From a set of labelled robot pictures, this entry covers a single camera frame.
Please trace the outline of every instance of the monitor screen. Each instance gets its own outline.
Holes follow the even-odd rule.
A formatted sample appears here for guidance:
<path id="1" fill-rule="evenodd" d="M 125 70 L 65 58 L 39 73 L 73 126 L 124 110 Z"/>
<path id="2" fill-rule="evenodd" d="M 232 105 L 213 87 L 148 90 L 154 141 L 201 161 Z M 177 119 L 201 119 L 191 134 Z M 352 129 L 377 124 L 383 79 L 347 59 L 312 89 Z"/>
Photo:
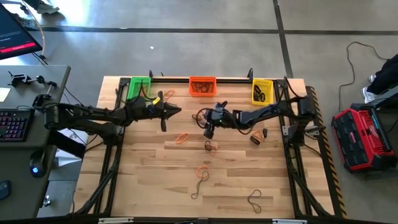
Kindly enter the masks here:
<path id="1" fill-rule="evenodd" d="M 42 46 L 0 4 L 0 60 L 42 50 Z"/>

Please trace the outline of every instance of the rgb keyboard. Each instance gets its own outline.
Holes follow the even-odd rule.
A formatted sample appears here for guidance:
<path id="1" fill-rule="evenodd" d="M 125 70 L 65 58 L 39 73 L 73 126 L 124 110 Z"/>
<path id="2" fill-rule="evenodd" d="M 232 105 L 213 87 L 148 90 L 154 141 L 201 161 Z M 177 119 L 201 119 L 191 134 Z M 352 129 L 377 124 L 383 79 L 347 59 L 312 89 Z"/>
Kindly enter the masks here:
<path id="1" fill-rule="evenodd" d="M 25 141 L 34 113 L 33 109 L 0 108 L 0 142 Z"/>

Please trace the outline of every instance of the person's foot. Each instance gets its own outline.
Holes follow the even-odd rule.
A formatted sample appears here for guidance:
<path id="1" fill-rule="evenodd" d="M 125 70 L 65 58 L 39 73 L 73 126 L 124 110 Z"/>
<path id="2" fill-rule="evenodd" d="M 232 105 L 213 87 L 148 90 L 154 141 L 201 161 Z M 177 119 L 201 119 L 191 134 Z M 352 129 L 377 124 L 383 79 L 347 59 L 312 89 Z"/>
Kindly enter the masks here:
<path id="1" fill-rule="evenodd" d="M 362 93 L 363 98 L 365 98 L 365 103 L 372 102 L 378 96 L 378 95 L 376 95 L 374 93 L 368 92 L 368 88 L 367 87 L 363 88 L 361 93 Z"/>
<path id="2" fill-rule="evenodd" d="M 45 13 L 53 14 L 53 13 L 58 12 L 59 10 L 60 10 L 59 7 L 53 7 L 53 6 L 49 5 L 49 4 L 44 3 L 43 1 L 40 1 L 39 7 L 37 8 L 36 11 L 39 14 L 45 14 Z"/>
<path id="3" fill-rule="evenodd" d="M 15 18 L 17 21 L 25 28 L 30 28 L 30 29 L 38 29 L 38 25 L 34 19 L 25 19 L 19 16 L 18 14 L 14 14 Z"/>
<path id="4" fill-rule="evenodd" d="M 373 74 L 373 75 L 369 76 L 368 80 L 369 80 L 370 83 L 372 83 L 375 78 L 376 78 L 376 75 Z"/>

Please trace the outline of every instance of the wooden tabletop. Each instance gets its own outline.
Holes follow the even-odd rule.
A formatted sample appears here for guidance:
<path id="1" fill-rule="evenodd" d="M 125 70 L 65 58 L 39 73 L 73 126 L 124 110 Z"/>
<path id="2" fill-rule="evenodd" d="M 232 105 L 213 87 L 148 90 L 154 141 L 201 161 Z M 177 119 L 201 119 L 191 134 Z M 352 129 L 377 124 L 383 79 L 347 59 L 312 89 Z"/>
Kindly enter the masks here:
<path id="1" fill-rule="evenodd" d="M 119 79 L 104 77 L 98 107 L 113 108 Z M 305 95 L 302 79 L 291 79 L 290 83 L 297 94 Z M 251 104 L 251 85 L 217 84 L 215 97 L 194 98 L 188 93 L 187 83 L 153 83 L 150 95 L 167 90 L 175 90 L 167 101 L 182 108 L 167 121 L 167 132 L 160 130 L 159 119 L 135 122 L 126 128 L 112 216 L 293 218 L 278 118 L 256 124 L 255 130 L 268 129 L 267 139 L 259 146 L 249 140 L 250 135 L 216 128 L 211 141 L 217 147 L 214 153 L 205 151 L 207 138 L 192 119 L 198 110 L 224 100 L 228 101 L 228 110 L 260 108 Z M 182 133 L 189 137 L 177 144 L 175 140 Z M 316 141 L 305 141 L 319 150 Z M 98 185 L 104 149 L 98 146 L 85 155 L 75 192 L 76 209 Z M 308 188 L 325 210 L 333 213 L 322 159 L 305 147 L 301 147 L 301 153 Z M 192 199 L 200 180 L 195 171 L 203 164 L 209 167 L 210 177 L 201 183 L 198 198 Z M 252 199 L 262 207 L 258 214 L 247 201 L 255 189 L 262 193 L 261 198 Z M 303 210 L 300 190 L 298 194 Z"/>

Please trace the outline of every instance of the gray floor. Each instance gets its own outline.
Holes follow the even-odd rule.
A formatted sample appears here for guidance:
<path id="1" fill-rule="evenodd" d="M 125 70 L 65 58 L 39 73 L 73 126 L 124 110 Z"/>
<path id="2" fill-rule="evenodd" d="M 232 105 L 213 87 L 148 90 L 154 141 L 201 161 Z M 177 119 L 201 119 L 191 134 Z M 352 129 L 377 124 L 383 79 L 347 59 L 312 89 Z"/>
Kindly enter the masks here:
<path id="1" fill-rule="evenodd" d="M 273 0 L 51 2 L 60 6 L 61 14 L 38 16 L 45 27 L 251 29 L 251 34 L 46 32 L 47 62 L 71 65 L 67 86 L 84 104 L 96 104 L 105 75 L 147 75 L 151 69 L 155 74 L 163 72 L 170 76 L 243 77 L 251 67 L 256 77 L 286 75 L 279 35 L 255 34 L 255 29 L 278 28 Z M 279 0 L 277 3 L 286 30 L 398 29 L 396 0 Z M 7 8 L 24 15 L 16 5 Z M 382 57 L 397 53 L 396 34 L 368 34 L 286 35 L 293 75 L 315 87 L 326 124 L 338 112 L 338 86 L 352 80 L 346 46 L 359 41 L 373 45 Z M 40 32 L 32 35 L 41 41 Z M 367 77 L 383 64 L 371 49 L 352 45 L 350 52 L 357 76 L 354 85 L 343 88 L 342 108 L 362 102 L 360 89 L 368 85 Z M 31 55 L 0 61 L 1 65 L 37 63 Z M 348 216 L 398 223 L 398 180 L 366 182 L 361 175 L 349 174 L 342 166 L 330 129 L 327 131 Z M 41 209 L 39 216 L 69 212 L 78 170 L 79 164 L 73 164 L 53 171 L 49 193 L 55 199 L 55 206 Z"/>

